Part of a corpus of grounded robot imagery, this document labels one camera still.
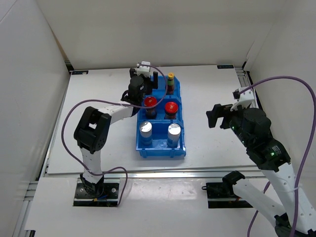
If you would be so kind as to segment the yellow-cap sauce bottle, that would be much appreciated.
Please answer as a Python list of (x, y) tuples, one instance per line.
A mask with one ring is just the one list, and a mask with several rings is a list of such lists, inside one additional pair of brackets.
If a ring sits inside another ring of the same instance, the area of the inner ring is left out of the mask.
[(167, 95), (173, 95), (174, 93), (174, 88), (175, 88), (175, 84), (174, 84), (174, 73), (168, 73), (167, 75)]

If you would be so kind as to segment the red-lid sauce jar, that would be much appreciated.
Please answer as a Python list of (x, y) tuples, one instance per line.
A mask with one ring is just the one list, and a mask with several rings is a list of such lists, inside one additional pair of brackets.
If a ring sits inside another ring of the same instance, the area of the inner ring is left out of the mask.
[(154, 105), (157, 103), (157, 99), (153, 96), (148, 96), (144, 100), (144, 106), (146, 118), (148, 119), (155, 119), (157, 117), (157, 111)]
[(176, 114), (178, 112), (178, 104), (176, 102), (167, 102), (164, 106), (164, 111), (165, 111), (165, 119), (176, 119)]

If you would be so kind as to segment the silver-top shaker can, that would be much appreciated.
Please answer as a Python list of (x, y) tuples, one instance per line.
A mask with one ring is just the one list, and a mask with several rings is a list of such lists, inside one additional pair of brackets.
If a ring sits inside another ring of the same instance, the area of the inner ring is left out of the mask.
[(149, 121), (143, 121), (139, 125), (140, 138), (143, 145), (152, 144), (152, 124)]
[(177, 147), (181, 135), (181, 126), (177, 123), (172, 123), (168, 126), (167, 132), (167, 145), (172, 148)]

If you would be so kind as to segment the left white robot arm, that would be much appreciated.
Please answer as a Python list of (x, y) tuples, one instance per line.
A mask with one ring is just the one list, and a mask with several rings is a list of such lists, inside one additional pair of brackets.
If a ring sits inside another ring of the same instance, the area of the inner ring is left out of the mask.
[(122, 104), (110, 105), (102, 109), (87, 107), (74, 132), (74, 139), (82, 154), (84, 172), (80, 176), (85, 191), (93, 198), (104, 193), (104, 174), (101, 170), (101, 149), (104, 147), (110, 125), (135, 116), (146, 95), (158, 88), (158, 73), (142, 68), (130, 69), (128, 90), (122, 94)]

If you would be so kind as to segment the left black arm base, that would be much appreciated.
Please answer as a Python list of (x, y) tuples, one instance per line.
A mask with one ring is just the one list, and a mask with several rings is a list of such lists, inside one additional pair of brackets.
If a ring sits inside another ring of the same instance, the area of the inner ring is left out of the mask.
[(83, 175), (77, 181), (73, 199), (76, 207), (117, 207), (120, 181), (102, 177), (96, 184), (87, 182)]

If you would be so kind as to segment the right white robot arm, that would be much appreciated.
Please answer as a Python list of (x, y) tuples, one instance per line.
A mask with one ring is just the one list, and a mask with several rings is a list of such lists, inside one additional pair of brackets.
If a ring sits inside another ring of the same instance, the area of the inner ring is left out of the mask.
[(298, 175), (282, 143), (273, 138), (266, 113), (258, 108), (238, 106), (232, 110), (232, 105), (216, 104), (206, 116), (210, 128), (222, 118), (220, 128), (234, 132), (249, 158), (273, 186), (281, 203), (264, 195), (238, 171), (225, 175), (216, 188), (207, 186), (207, 189), (215, 197), (245, 200), (271, 223), (279, 237), (314, 237), (316, 210), (302, 188), (295, 186)]

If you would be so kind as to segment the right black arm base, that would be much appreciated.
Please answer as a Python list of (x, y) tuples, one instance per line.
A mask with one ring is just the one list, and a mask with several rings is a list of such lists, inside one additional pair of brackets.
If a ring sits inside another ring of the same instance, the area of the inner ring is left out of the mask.
[(202, 186), (206, 191), (208, 208), (252, 208), (247, 201), (234, 194), (233, 185), (245, 179), (239, 171), (232, 171), (222, 178), (222, 182), (208, 182)]

